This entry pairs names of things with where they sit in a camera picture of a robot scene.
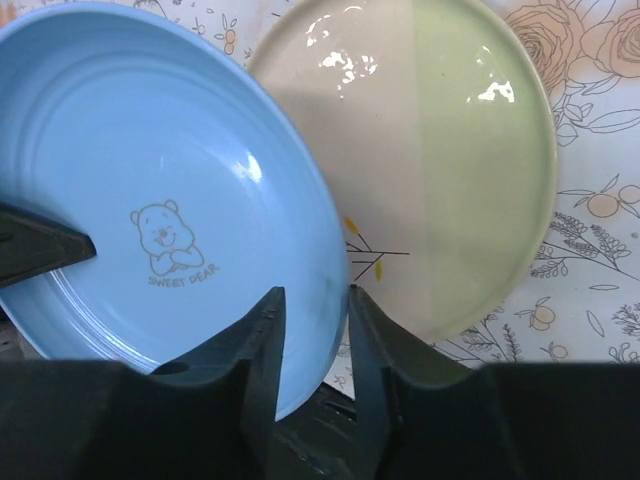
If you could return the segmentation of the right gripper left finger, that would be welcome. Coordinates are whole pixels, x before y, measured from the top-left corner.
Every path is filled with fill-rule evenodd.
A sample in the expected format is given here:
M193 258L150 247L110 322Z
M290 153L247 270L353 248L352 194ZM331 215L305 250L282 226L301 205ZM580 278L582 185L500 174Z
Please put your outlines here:
M5 479L263 479L285 291L149 375L116 361L1 366Z

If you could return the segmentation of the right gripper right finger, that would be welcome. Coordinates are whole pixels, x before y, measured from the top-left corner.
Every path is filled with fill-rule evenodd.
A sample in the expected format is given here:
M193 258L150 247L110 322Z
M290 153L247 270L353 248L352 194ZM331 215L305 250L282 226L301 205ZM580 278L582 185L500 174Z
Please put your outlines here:
M639 368L469 369L349 290L361 479L635 479Z

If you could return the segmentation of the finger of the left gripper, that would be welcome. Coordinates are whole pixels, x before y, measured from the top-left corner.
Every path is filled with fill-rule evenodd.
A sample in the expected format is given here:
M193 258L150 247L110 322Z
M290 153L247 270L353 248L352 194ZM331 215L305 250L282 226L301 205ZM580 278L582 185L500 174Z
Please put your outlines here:
M88 235L4 202L0 231L2 288L96 256Z

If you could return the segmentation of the blue round plate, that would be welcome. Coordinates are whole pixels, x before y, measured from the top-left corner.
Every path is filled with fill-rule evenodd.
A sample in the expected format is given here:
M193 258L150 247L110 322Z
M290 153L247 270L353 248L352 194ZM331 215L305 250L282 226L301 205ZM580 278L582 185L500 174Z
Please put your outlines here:
M1 198L96 250L2 290L41 356L151 372L281 286L277 417L322 383L347 308L334 202L287 116L207 41L110 3L3 27Z

